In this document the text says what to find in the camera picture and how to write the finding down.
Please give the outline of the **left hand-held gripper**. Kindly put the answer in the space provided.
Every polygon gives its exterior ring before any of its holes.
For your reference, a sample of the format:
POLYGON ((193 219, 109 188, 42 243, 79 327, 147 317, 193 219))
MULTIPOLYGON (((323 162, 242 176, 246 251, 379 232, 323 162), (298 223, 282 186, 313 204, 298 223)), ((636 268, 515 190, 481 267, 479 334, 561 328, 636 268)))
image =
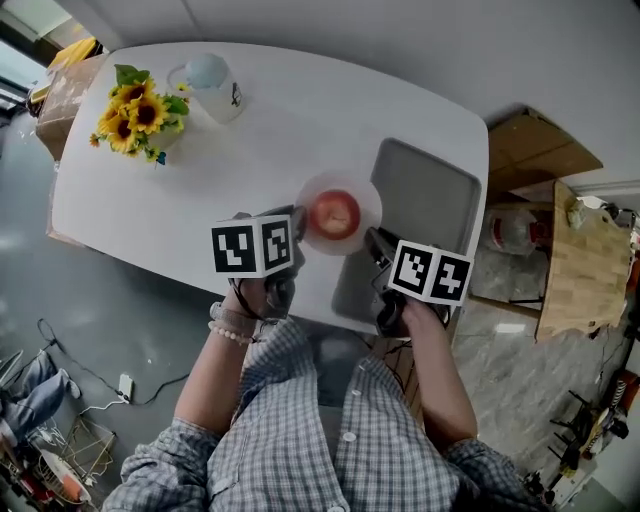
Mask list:
POLYGON ((263 279, 267 302, 262 318, 286 317, 295 295, 295 279, 305 263, 300 249, 307 209, 286 205, 257 216, 238 213, 211 228, 214 269, 232 279, 263 279))

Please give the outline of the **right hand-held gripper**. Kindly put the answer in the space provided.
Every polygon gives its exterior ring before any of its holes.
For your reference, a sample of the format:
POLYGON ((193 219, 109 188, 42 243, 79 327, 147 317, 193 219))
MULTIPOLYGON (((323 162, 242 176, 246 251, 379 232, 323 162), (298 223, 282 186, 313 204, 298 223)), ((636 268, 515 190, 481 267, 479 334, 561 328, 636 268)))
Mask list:
POLYGON ((443 326, 449 324, 464 300, 471 258, 416 242, 396 242, 396 235, 382 227, 368 228, 364 242, 379 269, 371 280, 371 309, 379 335, 409 336, 402 313, 410 298, 430 308, 443 326))

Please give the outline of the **person's left hand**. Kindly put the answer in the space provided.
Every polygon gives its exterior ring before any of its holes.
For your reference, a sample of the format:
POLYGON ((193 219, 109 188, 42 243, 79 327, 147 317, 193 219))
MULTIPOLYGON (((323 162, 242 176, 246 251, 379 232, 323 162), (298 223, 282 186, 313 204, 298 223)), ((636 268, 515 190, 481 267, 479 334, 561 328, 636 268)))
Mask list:
POLYGON ((222 305, 245 317, 259 319, 264 315, 267 295, 263 279, 232 279, 222 305))

